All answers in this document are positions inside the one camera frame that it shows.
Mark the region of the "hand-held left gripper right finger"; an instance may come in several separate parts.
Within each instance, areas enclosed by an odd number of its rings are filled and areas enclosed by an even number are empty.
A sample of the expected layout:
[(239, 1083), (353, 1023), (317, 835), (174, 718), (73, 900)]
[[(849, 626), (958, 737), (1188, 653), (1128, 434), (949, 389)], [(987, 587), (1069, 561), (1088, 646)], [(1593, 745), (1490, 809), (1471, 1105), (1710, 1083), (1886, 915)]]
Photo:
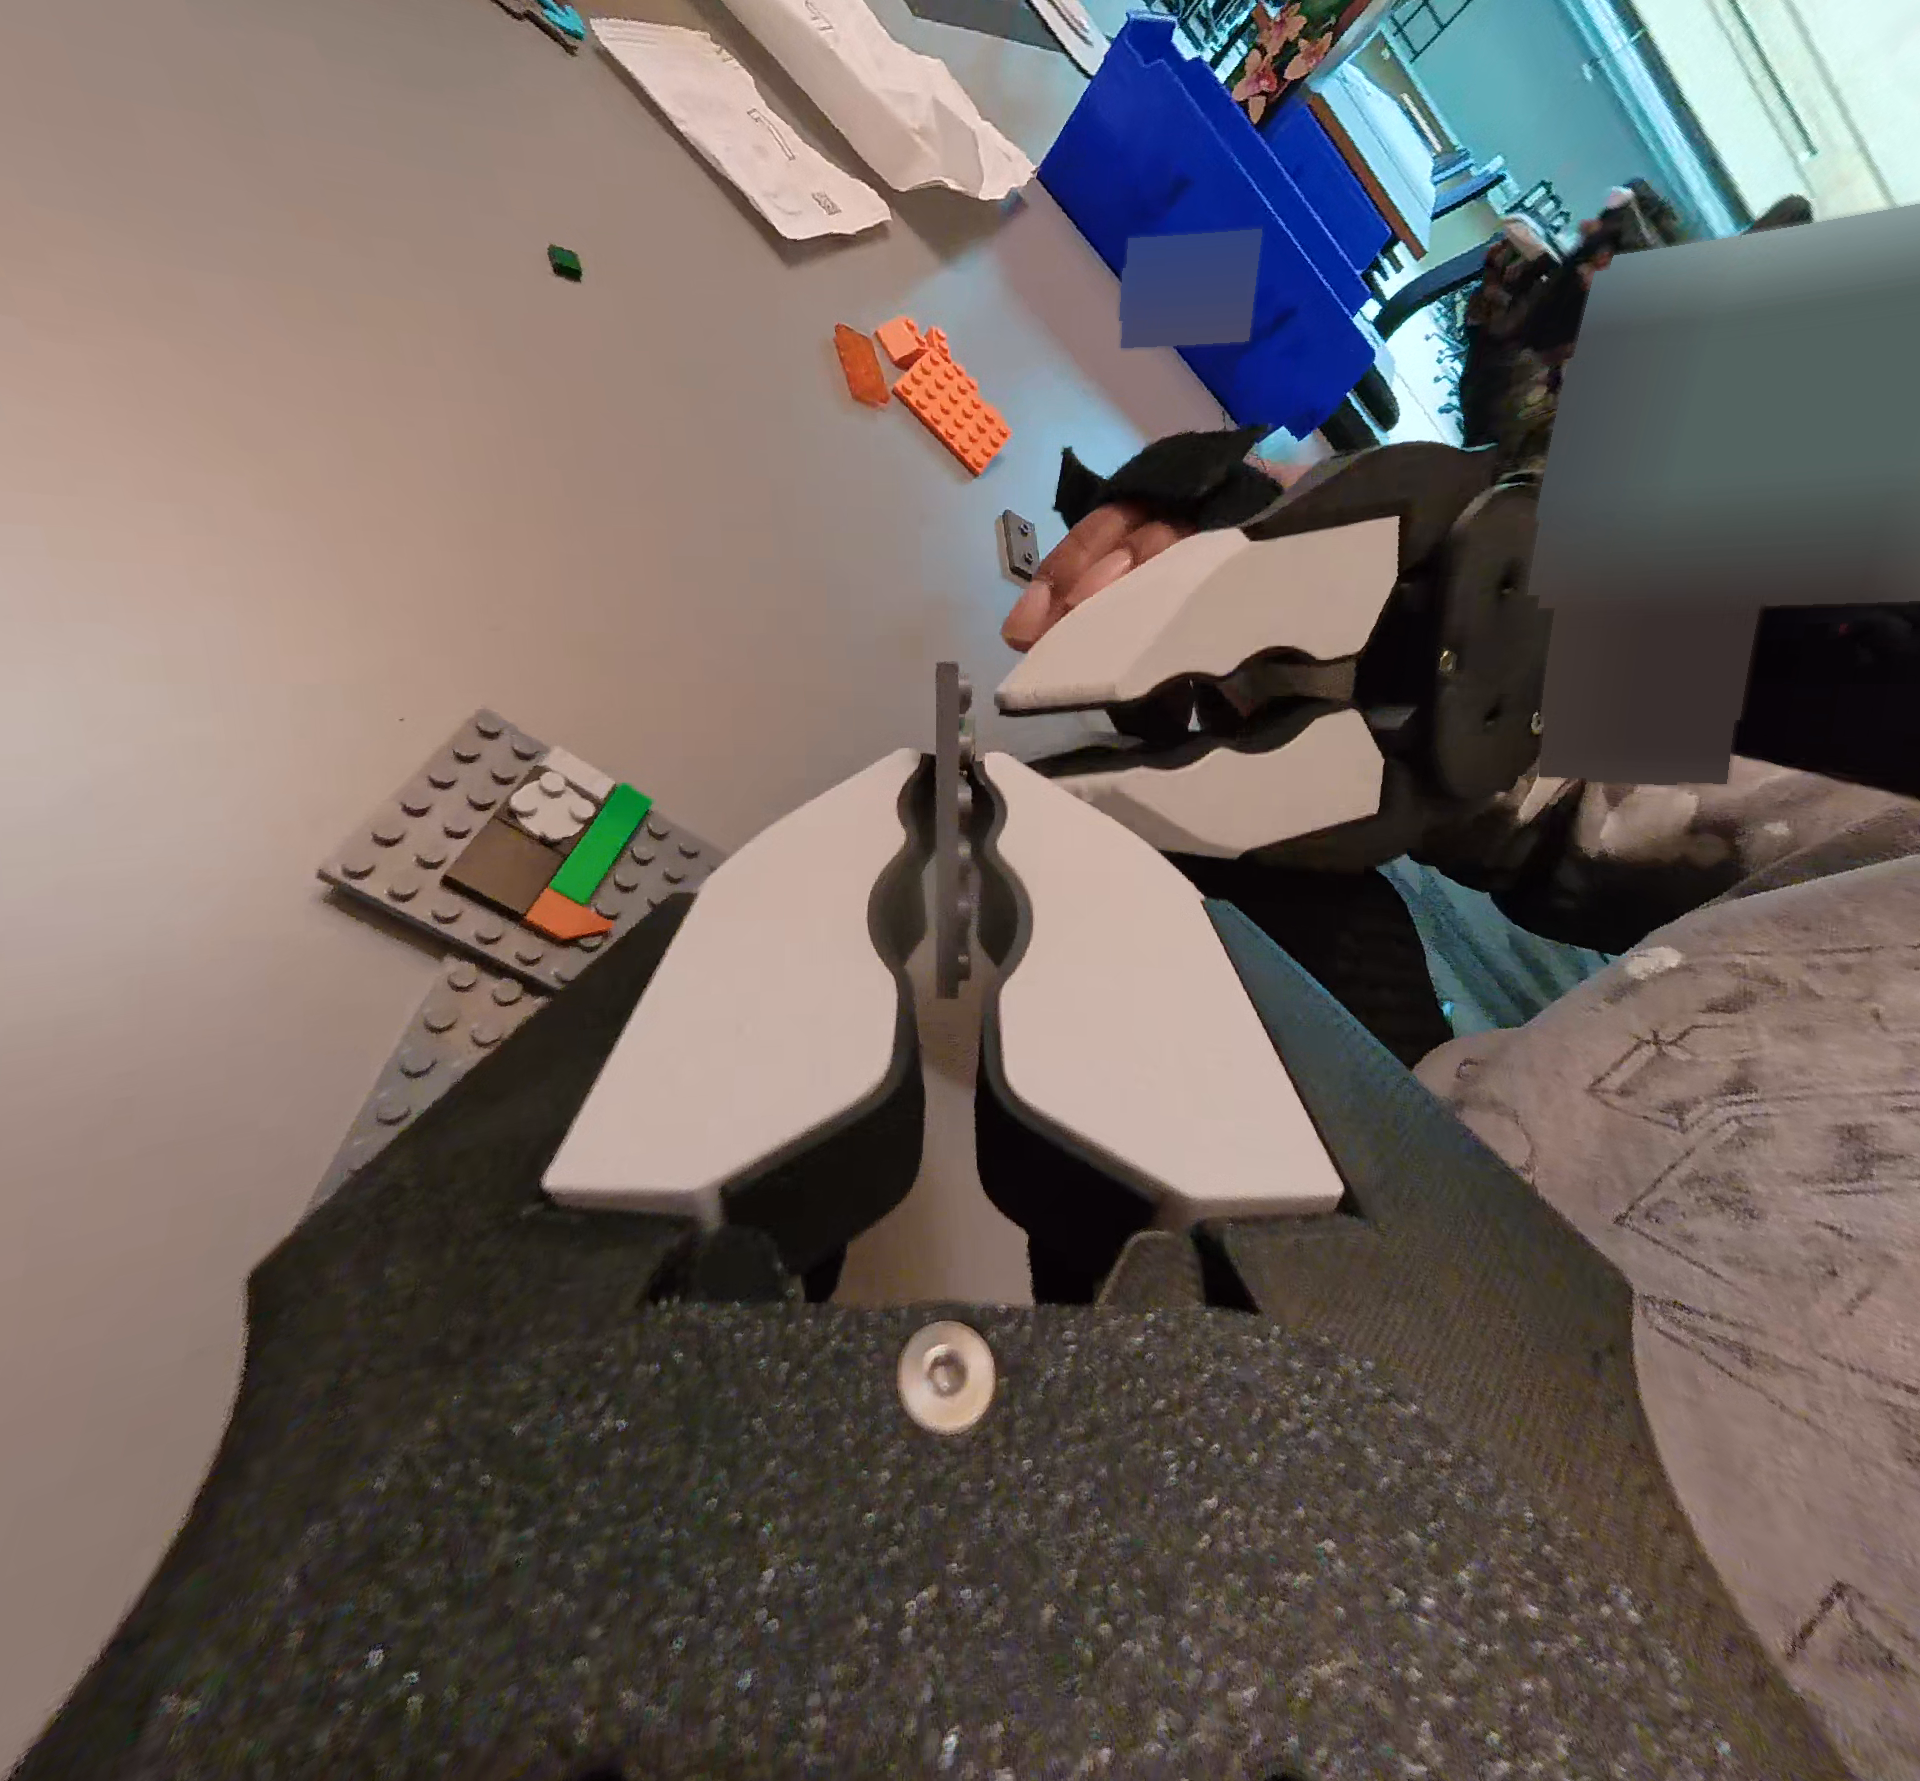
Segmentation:
[(1337, 1212), (1346, 1179), (1202, 891), (1003, 751), (976, 792), (976, 1165), (1037, 1300), (1092, 1300), (1142, 1233)]

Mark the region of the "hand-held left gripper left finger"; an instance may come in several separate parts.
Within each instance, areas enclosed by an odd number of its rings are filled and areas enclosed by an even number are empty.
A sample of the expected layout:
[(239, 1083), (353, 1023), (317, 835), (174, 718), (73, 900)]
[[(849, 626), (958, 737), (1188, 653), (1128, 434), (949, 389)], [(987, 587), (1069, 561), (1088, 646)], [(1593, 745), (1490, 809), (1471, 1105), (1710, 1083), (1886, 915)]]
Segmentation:
[(921, 752), (893, 751), (705, 878), (545, 1197), (753, 1229), (800, 1278), (904, 1202), (923, 1157), (921, 792)]

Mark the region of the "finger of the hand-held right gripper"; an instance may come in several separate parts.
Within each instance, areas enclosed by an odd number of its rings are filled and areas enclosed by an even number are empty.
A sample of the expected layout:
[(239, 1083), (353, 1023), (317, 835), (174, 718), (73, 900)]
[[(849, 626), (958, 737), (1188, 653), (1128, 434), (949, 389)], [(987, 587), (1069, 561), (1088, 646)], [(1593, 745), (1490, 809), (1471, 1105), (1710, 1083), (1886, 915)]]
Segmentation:
[(1401, 521), (1271, 539), (1215, 529), (1178, 541), (1071, 606), (998, 688), (1006, 713), (1132, 703), (1283, 655), (1357, 659), (1401, 578)]
[(1283, 707), (1231, 735), (1192, 725), (1175, 740), (1104, 739), (1032, 765), (1148, 848), (1212, 859), (1367, 822), (1387, 775), (1353, 707)]

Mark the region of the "large dark grey lego plate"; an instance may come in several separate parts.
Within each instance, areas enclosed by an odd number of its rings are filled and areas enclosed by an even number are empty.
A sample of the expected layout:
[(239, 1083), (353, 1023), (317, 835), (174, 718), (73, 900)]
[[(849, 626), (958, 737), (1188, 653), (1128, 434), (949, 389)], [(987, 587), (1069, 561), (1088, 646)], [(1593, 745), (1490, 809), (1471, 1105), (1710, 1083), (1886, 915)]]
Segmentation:
[(973, 974), (976, 873), (973, 682), (954, 662), (935, 667), (933, 740), (933, 980), (939, 998), (956, 998)]

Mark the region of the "grey lego baseplate build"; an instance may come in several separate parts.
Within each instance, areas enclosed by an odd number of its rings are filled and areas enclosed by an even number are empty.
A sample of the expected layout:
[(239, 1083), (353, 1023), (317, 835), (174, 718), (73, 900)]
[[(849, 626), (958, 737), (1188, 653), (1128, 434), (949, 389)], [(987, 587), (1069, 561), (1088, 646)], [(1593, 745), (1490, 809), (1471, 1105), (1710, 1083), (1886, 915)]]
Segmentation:
[(336, 899), (441, 948), (312, 1209), (725, 852), (587, 758), (474, 712), (320, 865)]

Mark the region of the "person's right forearm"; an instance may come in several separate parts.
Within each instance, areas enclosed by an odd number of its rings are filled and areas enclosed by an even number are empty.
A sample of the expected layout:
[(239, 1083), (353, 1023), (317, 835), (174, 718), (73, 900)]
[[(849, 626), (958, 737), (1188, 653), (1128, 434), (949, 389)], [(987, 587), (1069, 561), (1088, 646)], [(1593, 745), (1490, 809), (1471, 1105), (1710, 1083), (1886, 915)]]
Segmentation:
[(1700, 907), (1913, 856), (1918, 802), (1740, 757), (1716, 785), (1530, 792), (1505, 846), (1493, 897), (1511, 920), (1626, 952)]

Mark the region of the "orange lego plate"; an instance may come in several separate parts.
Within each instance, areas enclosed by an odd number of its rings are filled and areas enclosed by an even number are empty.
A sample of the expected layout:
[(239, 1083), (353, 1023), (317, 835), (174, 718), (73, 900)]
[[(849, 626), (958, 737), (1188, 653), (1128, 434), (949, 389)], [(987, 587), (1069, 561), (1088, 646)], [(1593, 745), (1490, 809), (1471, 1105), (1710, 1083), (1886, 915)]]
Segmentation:
[(970, 475), (981, 475), (1011, 436), (1002, 411), (981, 394), (976, 377), (949, 353), (942, 328), (926, 331), (921, 351), (893, 383), (893, 398), (904, 403)]

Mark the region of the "person's right hand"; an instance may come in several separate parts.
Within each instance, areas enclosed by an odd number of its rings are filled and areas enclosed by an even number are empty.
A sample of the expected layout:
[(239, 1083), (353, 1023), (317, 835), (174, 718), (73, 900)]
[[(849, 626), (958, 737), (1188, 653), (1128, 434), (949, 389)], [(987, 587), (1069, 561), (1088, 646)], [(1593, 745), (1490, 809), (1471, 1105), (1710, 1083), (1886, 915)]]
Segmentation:
[(1017, 655), (1028, 653), (1069, 611), (1192, 533), (1190, 522), (1148, 514), (1139, 504), (1107, 502), (1092, 508), (1041, 559), (1002, 624), (1002, 640)]

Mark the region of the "black office chair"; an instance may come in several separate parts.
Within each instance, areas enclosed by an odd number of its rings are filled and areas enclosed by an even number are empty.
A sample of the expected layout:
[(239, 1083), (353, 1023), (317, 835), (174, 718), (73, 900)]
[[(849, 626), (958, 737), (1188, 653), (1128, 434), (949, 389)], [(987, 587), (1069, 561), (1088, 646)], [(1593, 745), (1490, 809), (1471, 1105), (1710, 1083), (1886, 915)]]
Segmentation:
[(1485, 262), (1503, 244), (1495, 234), (1457, 256), (1437, 262), (1397, 285), (1373, 316), (1375, 346), (1385, 346), (1416, 313), (1460, 293), (1471, 293), (1483, 276)]

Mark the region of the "blue plastic storage bin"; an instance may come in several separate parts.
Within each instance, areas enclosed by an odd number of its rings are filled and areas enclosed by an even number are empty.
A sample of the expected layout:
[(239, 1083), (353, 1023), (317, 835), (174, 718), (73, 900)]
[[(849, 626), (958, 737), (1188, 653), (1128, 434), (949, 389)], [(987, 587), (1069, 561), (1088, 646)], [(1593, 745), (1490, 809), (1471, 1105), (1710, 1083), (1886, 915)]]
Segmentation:
[(1373, 369), (1387, 220), (1310, 113), (1261, 134), (1169, 18), (1121, 28), (1041, 184), (1116, 273), (1121, 345), (1178, 351), (1233, 422), (1302, 439)]

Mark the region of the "white instruction sheet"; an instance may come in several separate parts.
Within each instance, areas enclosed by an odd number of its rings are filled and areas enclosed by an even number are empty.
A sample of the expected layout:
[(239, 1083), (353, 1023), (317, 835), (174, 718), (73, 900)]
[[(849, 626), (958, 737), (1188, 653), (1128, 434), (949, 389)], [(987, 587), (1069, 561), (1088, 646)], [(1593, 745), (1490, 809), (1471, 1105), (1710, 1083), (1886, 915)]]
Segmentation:
[(786, 241), (860, 238), (893, 222), (877, 189), (819, 154), (709, 34), (626, 18), (594, 18), (588, 32), (676, 134)]

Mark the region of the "white crumpled paper bag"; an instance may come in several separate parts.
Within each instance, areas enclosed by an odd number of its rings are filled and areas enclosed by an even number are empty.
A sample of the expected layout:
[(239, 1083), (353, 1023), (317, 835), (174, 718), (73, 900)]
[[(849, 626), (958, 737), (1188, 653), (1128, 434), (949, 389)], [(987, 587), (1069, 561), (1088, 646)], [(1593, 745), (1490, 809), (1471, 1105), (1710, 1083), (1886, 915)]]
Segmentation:
[(948, 65), (895, 38), (863, 0), (721, 1), (890, 190), (998, 202), (1033, 176)]

